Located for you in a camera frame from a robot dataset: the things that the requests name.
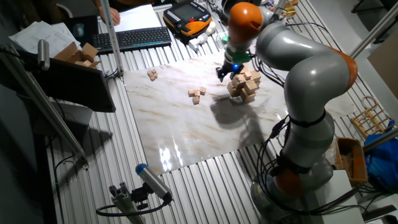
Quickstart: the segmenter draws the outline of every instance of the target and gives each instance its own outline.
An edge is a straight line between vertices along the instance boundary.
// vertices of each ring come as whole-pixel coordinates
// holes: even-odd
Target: orange device
[[[196,38],[211,22],[211,14],[195,2],[177,4],[163,12],[167,27],[185,44]]]

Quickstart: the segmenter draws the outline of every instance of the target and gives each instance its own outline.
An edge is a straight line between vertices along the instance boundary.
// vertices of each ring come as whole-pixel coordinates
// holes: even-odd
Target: blue bag
[[[382,135],[369,135],[365,144]],[[365,163],[370,180],[376,181],[391,193],[398,193],[398,139],[391,139],[367,153]]]

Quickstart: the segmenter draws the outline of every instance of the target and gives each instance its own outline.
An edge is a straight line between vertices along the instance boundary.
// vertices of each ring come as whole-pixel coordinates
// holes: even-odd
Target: hand
[[[102,6],[100,6],[98,8],[98,10],[99,10],[99,13],[101,14],[102,21],[105,22],[104,13],[102,12]],[[119,25],[120,24],[120,14],[119,14],[119,12],[116,9],[111,8],[111,14],[112,14],[113,25],[115,25],[115,26]]]

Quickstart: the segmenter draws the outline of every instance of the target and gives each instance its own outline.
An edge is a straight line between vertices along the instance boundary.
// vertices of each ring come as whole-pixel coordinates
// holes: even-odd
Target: cardboard box
[[[369,62],[398,99],[398,31],[391,34],[380,46],[370,54]]]
[[[324,156],[336,169],[347,172],[351,186],[368,181],[365,156],[357,139],[336,138]]]
[[[72,42],[68,47],[65,47],[65,49],[59,52],[54,59],[89,68],[96,68],[97,64],[100,63],[94,61],[95,55],[97,53],[98,50],[90,44],[85,44],[82,50],[78,50],[76,44]]]

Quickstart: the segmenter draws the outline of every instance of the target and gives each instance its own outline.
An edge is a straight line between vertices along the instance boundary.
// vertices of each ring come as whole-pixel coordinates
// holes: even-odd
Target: person's arm
[[[104,18],[104,13],[102,12],[102,6],[101,6],[101,1],[100,0],[92,0],[94,5],[98,8],[99,10],[99,14],[101,15],[102,20],[105,22],[105,18]],[[113,20],[113,24],[115,26],[120,24],[120,15],[119,12],[111,7],[111,14],[112,14],[112,20]]]

